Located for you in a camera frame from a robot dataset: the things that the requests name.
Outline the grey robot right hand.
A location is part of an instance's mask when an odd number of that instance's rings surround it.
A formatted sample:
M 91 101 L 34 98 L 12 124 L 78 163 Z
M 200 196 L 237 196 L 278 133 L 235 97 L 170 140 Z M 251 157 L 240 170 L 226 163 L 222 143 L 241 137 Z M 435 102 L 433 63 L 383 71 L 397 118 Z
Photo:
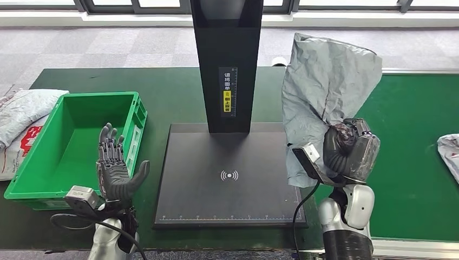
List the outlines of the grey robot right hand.
M 380 139 L 362 118 L 348 118 L 331 126 L 323 142 L 323 162 L 337 185 L 365 184 L 371 173 Z

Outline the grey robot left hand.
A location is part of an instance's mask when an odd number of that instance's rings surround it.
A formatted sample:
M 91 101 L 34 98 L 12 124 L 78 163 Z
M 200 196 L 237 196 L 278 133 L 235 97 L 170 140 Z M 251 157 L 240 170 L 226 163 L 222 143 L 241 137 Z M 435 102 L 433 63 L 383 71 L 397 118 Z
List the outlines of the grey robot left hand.
M 99 136 L 96 173 L 101 196 L 106 201 L 132 199 L 150 173 L 150 161 L 144 160 L 138 173 L 129 176 L 124 161 L 124 136 L 116 138 L 116 134 L 117 129 L 108 122 Z

